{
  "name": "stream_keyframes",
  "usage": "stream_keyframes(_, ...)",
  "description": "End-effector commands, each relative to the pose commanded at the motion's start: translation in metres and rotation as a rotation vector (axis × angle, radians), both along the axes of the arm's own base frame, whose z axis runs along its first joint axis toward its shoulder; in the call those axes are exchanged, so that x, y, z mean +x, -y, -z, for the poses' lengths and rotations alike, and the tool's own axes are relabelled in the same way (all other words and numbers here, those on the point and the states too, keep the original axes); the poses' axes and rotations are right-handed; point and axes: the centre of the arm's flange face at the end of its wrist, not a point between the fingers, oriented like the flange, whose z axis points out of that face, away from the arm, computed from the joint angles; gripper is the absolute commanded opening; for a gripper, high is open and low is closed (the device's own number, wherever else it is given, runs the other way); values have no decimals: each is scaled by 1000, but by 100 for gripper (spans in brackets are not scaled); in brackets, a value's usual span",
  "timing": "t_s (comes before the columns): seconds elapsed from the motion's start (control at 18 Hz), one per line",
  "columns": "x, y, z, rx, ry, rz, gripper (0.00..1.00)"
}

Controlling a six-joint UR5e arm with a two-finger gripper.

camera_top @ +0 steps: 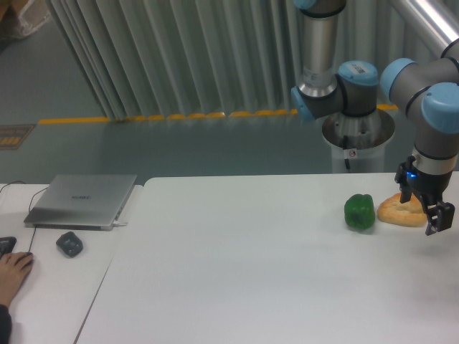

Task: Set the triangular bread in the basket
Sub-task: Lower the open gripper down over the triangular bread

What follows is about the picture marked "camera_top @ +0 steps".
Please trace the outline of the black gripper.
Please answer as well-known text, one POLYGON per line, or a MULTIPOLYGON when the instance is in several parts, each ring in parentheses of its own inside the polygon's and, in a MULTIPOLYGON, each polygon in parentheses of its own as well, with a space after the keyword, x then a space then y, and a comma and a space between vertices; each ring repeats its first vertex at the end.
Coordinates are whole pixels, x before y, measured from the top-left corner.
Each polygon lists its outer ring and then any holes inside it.
POLYGON ((416 168, 414 162, 415 157, 410 156, 397 169, 394 179, 401 193, 399 202, 407 203, 414 195, 427 209, 427 236, 449 229, 453 225, 455 207, 442 200, 452 171, 440 175, 428 174, 416 168))

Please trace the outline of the dark sleeve forearm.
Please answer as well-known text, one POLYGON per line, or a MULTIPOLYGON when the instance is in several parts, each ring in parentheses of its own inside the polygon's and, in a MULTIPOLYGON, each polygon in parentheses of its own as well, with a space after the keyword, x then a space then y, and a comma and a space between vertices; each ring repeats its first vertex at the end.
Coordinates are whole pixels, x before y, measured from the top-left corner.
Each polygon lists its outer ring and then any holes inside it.
POLYGON ((12 331, 11 315, 6 305, 0 305, 0 344, 9 344, 12 331))

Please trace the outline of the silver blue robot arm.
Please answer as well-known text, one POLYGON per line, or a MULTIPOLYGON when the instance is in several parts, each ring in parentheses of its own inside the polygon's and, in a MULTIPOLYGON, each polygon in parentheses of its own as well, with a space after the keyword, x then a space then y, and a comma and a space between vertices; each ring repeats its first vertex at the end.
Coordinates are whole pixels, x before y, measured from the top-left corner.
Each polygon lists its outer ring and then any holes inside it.
POLYGON ((302 73, 291 90, 305 120, 337 114, 346 129, 331 142, 344 151, 360 142, 376 145, 394 125, 376 109, 378 92, 393 102, 416 128, 412 154, 397 169, 399 202, 417 199, 427 234, 449 229, 455 208, 443 200, 458 159, 458 20, 441 1, 393 1, 392 7, 439 57, 427 65, 407 58, 382 73, 369 63, 348 61, 332 70, 338 16, 344 1, 296 1, 303 21, 302 73))

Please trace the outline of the person's hand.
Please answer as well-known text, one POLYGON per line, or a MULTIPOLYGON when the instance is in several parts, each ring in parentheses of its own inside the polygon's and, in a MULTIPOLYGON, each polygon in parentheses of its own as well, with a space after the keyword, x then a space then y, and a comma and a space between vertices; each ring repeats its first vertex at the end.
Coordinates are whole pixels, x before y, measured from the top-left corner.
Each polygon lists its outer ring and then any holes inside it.
POLYGON ((21 272, 20 261, 26 252, 9 253, 1 258, 1 305, 10 307, 28 276, 21 272))

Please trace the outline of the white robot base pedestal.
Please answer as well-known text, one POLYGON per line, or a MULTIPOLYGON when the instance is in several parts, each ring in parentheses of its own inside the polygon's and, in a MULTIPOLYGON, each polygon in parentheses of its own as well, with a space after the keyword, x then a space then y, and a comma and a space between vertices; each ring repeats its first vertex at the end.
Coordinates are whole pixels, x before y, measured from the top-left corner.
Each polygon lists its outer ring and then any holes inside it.
POLYGON ((328 116, 322 135, 331 147, 334 173, 374 173, 384 167, 385 148, 395 132, 391 115, 376 109, 363 117, 328 116))

